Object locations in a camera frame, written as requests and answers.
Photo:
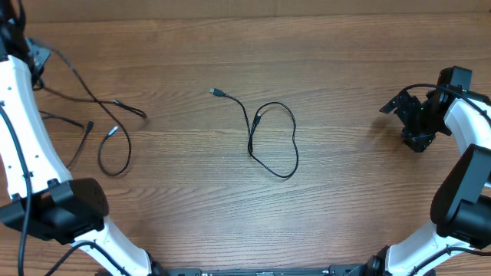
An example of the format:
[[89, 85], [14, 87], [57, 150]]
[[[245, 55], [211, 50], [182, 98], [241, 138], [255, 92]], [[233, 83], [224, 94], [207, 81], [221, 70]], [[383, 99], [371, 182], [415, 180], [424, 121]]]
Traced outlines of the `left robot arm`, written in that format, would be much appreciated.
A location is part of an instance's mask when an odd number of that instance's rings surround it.
[[111, 221], [107, 198], [93, 178], [73, 179], [59, 158], [34, 87], [51, 49], [26, 38], [22, 4], [1, 3], [1, 158], [11, 203], [1, 222], [21, 233], [18, 274], [28, 236], [86, 252], [107, 275], [162, 275], [149, 253]]

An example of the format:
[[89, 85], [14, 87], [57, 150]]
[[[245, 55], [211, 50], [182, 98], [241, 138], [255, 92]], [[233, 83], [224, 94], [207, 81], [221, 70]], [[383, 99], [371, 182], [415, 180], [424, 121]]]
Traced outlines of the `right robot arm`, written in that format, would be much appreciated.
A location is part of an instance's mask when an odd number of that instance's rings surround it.
[[460, 158], [433, 197], [430, 220], [402, 242], [386, 246], [352, 275], [434, 275], [436, 266], [461, 253], [488, 257], [490, 198], [490, 99], [470, 89], [472, 72], [444, 68], [435, 84], [425, 84], [420, 102], [403, 88], [380, 111], [395, 113], [401, 136], [423, 152], [437, 133], [453, 136]]

